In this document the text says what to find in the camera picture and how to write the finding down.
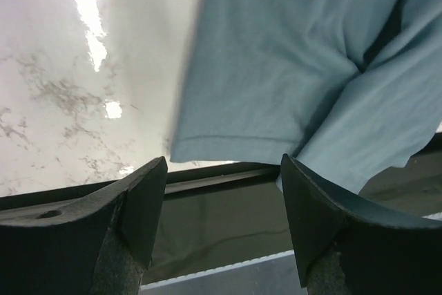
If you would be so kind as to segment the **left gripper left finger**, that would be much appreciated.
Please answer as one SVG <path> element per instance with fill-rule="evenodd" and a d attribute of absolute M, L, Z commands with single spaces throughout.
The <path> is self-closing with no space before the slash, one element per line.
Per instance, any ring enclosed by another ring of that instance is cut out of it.
<path fill-rule="evenodd" d="M 151 262 L 168 167 L 1 199 L 2 294 L 137 294 Z"/>

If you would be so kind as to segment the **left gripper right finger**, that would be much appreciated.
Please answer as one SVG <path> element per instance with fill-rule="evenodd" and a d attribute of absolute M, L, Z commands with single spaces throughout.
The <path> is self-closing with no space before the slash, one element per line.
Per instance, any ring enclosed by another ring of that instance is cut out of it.
<path fill-rule="evenodd" d="M 309 294 L 440 294 L 441 222 L 381 206 L 281 161 L 300 285 Z"/>

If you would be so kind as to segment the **blue-grey t shirt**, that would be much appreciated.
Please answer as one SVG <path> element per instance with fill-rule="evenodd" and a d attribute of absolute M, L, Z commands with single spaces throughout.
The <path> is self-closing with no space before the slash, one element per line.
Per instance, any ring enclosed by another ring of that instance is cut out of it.
<path fill-rule="evenodd" d="M 358 193 L 440 123 L 441 0 L 204 0 L 170 154 L 289 154 Z"/>

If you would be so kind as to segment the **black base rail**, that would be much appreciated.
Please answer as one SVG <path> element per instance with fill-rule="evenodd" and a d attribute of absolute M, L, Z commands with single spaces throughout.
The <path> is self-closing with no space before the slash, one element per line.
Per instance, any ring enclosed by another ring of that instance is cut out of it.
<path fill-rule="evenodd" d="M 291 247 L 278 167 L 242 163 L 168 174 L 144 284 L 269 256 Z M 366 198 L 408 213 L 441 210 L 441 135 L 403 168 L 364 187 Z"/>

